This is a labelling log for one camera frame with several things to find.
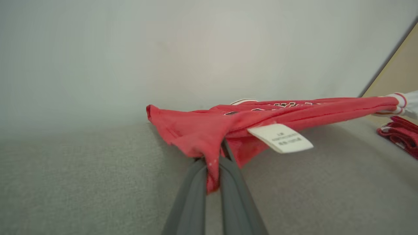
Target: red jersey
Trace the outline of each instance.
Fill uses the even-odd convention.
[[[418,160],[418,126],[398,116],[391,119],[392,122],[379,128],[377,133]]]
[[[208,193],[219,187],[220,145],[228,141],[239,167],[268,148],[252,136],[252,127],[284,124],[296,131],[341,122],[373,113],[403,114],[403,94],[369,98],[331,98],[319,100],[244,102],[218,105],[209,110],[181,112],[147,106],[148,120],[161,137],[176,145],[188,157],[205,157]]]

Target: gray carpet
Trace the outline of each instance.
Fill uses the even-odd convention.
[[[242,169],[270,234],[418,234],[418,161],[363,119],[302,133]],[[149,123],[0,143],[0,234],[159,234],[190,163]],[[206,209],[222,234],[219,192]]]

